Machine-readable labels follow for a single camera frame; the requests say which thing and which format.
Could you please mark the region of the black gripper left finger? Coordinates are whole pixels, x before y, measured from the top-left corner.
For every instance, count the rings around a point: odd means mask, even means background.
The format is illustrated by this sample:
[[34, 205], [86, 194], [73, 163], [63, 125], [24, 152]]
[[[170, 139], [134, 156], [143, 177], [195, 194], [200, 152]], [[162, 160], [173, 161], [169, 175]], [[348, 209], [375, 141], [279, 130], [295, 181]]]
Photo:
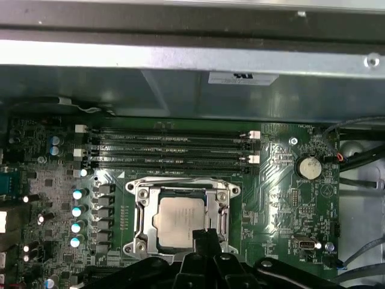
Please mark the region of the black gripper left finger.
[[84, 288], [216, 288], [214, 231], [194, 231], [192, 252], [171, 264], [160, 257], [149, 257]]

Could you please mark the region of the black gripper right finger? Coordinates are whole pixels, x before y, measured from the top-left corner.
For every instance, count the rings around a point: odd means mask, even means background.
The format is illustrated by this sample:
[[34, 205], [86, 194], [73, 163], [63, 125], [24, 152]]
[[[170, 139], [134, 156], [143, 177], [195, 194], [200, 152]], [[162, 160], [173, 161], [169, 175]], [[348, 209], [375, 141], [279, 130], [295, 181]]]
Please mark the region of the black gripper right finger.
[[206, 238], [206, 256], [213, 262], [221, 288], [343, 287], [273, 258], [262, 258], [250, 266], [235, 254], [222, 251], [216, 230], [207, 229]]

